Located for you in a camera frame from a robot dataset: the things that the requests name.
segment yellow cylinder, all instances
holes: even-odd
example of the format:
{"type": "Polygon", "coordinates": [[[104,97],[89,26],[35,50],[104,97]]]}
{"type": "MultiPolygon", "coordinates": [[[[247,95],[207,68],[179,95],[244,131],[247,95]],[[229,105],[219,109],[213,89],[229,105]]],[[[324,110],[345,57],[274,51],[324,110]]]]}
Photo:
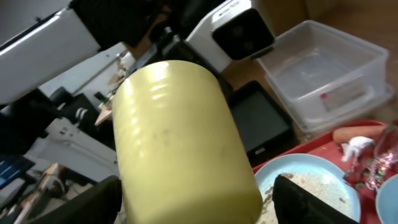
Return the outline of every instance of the yellow cylinder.
{"type": "Polygon", "coordinates": [[[217,79],[190,62],[133,73],[113,98],[130,224],[254,224],[262,206],[217,79]]]}

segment sticker on plastic container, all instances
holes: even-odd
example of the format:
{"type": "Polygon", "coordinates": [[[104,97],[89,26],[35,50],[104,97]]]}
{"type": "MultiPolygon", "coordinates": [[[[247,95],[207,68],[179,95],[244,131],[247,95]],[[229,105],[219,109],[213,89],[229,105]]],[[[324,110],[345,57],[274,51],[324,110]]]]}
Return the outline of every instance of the sticker on plastic container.
{"type": "Polygon", "coordinates": [[[320,95],[327,112],[340,108],[359,97],[365,95],[366,91],[362,78],[357,78],[347,84],[339,86],[332,91],[320,95]]]}

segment bowl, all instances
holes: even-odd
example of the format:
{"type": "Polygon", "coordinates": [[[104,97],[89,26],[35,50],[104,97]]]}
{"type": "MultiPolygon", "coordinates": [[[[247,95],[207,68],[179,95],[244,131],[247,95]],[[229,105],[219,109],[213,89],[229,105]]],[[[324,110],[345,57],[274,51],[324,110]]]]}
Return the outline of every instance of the bowl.
{"type": "Polygon", "coordinates": [[[381,185],[376,196],[376,210],[383,224],[398,223],[398,174],[381,185]]]}

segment clear plastic container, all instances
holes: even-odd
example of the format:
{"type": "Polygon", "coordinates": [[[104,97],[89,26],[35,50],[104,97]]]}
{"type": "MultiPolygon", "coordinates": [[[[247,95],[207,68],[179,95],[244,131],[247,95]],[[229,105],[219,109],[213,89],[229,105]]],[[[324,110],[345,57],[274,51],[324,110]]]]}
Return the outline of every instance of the clear plastic container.
{"type": "Polygon", "coordinates": [[[388,100],[388,50],[315,21],[282,34],[258,59],[300,129],[332,127],[388,100]]]}

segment black camera face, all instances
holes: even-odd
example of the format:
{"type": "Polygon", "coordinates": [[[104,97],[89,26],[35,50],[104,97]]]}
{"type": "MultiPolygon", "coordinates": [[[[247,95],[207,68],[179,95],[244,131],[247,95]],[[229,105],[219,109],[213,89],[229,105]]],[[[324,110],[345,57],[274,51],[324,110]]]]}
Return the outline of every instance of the black camera face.
{"type": "Polygon", "coordinates": [[[213,39],[233,60],[241,60],[274,42],[255,9],[248,9],[213,32],[213,39]]]}

